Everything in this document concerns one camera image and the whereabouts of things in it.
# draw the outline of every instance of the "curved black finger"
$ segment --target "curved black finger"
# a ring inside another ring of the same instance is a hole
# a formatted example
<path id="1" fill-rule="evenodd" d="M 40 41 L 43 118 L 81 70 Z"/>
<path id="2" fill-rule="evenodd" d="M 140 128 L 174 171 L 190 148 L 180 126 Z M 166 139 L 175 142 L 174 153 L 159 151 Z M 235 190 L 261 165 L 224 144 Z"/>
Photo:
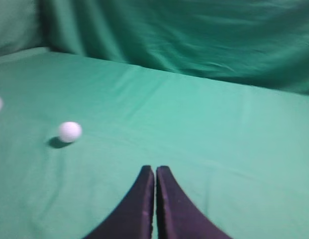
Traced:
<path id="1" fill-rule="evenodd" d="M 84 239 L 150 239 L 153 205 L 154 174 L 143 166 L 120 204 Z"/>
<path id="2" fill-rule="evenodd" d="M 159 239 L 230 239 L 190 201 L 167 166 L 157 168 Z"/>

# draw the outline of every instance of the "green tablecloth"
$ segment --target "green tablecloth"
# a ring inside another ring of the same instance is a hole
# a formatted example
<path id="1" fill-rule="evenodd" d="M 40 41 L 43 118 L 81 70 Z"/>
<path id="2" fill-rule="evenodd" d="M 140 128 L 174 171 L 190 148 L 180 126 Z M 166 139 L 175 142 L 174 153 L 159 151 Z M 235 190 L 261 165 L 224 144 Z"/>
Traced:
<path id="1" fill-rule="evenodd" d="M 0 239 L 83 237 L 144 164 L 234 239 L 309 239 L 309 97 L 43 49 L 0 58 L 0 96 Z"/>

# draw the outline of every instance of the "green fabric backdrop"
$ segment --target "green fabric backdrop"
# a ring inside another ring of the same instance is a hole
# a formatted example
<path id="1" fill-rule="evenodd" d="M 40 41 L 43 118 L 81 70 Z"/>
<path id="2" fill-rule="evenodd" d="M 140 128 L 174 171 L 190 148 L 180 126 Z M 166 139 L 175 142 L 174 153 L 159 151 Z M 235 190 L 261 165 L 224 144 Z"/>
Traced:
<path id="1" fill-rule="evenodd" d="M 35 0 L 0 0 L 0 56 L 42 44 Z"/>
<path id="2" fill-rule="evenodd" d="M 309 0 L 44 0 L 58 50 L 309 94 Z"/>

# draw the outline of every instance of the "green curtain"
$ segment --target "green curtain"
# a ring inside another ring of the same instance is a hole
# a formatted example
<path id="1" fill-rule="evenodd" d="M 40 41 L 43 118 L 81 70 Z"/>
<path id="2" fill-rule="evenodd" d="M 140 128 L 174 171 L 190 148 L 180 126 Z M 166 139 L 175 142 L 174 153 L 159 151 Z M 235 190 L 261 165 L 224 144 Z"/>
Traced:
<path id="1" fill-rule="evenodd" d="M 309 94 L 309 0 L 44 0 L 59 51 Z"/>

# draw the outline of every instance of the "green cloth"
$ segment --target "green cloth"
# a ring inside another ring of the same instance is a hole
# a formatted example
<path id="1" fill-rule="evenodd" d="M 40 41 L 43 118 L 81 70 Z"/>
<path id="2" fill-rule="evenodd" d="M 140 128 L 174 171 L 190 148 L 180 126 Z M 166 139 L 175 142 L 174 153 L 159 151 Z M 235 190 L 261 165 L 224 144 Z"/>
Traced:
<path id="1" fill-rule="evenodd" d="M 0 239 L 82 238 L 145 164 L 234 239 L 309 239 L 309 96 L 45 49 L 0 61 L 0 96 Z"/>
<path id="2" fill-rule="evenodd" d="M 44 0 L 57 50 L 309 94 L 309 0 Z"/>
<path id="3" fill-rule="evenodd" d="M 42 43 L 37 0 L 0 0 L 0 56 Z"/>

